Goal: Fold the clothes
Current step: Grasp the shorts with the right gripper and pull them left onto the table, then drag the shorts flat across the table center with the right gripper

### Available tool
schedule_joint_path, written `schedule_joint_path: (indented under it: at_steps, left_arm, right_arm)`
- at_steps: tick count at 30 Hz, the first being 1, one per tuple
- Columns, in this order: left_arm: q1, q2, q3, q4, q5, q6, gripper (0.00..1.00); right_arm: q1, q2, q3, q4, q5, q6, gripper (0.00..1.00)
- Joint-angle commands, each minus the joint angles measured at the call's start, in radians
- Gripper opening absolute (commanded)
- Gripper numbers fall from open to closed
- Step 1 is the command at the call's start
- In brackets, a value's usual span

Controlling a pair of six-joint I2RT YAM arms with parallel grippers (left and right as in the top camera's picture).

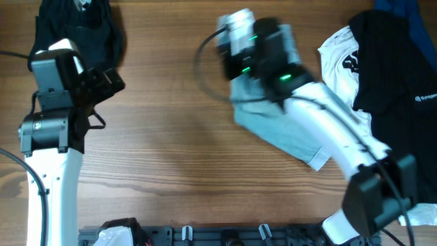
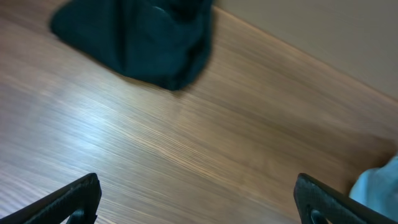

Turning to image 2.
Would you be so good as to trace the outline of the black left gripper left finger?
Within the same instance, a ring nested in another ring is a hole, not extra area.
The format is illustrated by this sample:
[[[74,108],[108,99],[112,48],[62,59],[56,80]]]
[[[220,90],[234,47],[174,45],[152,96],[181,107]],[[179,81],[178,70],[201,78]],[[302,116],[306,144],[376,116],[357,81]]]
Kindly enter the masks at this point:
[[[4,217],[1,224],[94,224],[101,200],[97,174],[89,173],[46,197]]]

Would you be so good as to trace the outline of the light blue denim shorts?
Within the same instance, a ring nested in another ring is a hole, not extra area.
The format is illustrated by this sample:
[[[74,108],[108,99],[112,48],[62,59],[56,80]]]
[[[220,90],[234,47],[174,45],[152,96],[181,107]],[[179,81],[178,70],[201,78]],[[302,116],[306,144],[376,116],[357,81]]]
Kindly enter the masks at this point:
[[[397,221],[397,155],[386,165],[364,171],[352,186],[349,197]]]

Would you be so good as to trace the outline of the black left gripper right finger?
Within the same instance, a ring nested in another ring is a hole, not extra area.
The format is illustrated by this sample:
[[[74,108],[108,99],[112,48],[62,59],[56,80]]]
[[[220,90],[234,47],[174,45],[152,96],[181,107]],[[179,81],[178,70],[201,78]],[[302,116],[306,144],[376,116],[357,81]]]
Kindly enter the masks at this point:
[[[294,200],[302,224],[397,224],[305,173],[297,177]]]

